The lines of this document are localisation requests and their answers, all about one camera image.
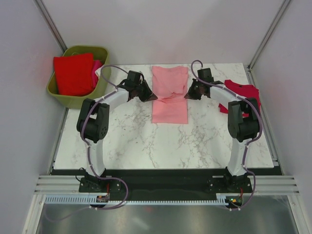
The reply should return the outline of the light pink t shirt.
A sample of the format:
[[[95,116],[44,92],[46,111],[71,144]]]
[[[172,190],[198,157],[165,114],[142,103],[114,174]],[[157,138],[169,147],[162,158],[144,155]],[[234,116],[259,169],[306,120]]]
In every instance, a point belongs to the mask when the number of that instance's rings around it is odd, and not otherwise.
[[[152,66],[152,123],[188,124],[187,93],[189,69],[184,66]]]

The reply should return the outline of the crimson t shirt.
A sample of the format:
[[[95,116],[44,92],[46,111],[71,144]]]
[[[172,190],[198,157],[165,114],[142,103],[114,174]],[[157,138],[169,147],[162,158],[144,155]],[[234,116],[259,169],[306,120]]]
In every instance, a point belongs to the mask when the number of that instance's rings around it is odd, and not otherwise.
[[[237,93],[240,96],[244,96],[246,98],[255,98],[257,100],[258,106],[261,106],[260,98],[259,98],[259,90],[255,88],[251,84],[243,85],[238,84],[230,79],[224,81],[224,85],[231,91]]]

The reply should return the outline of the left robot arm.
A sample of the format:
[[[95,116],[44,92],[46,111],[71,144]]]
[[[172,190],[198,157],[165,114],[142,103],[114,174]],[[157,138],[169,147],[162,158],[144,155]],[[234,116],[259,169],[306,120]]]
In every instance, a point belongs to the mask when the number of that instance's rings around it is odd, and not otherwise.
[[[106,178],[103,160],[103,140],[109,130],[110,112],[117,107],[139,98],[141,102],[157,99],[140,72],[129,71],[127,78],[118,84],[114,91],[97,99],[85,99],[77,121],[77,131],[86,145],[86,172],[93,176],[90,186],[97,192],[105,190]]]

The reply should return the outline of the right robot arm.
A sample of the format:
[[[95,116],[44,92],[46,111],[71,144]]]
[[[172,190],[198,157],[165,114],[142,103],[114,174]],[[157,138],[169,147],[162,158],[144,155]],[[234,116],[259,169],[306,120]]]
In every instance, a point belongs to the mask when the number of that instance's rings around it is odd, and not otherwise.
[[[185,99],[200,100],[206,96],[227,107],[228,132],[233,139],[232,152],[227,171],[230,176],[223,179],[223,186],[229,192],[241,186],[238,176],[247,172],[246,157],[249,145],[262,135],[262,120],[258,102],[231,91],[220,81],[214,81],[209,68],[200,69],[193,79]]]

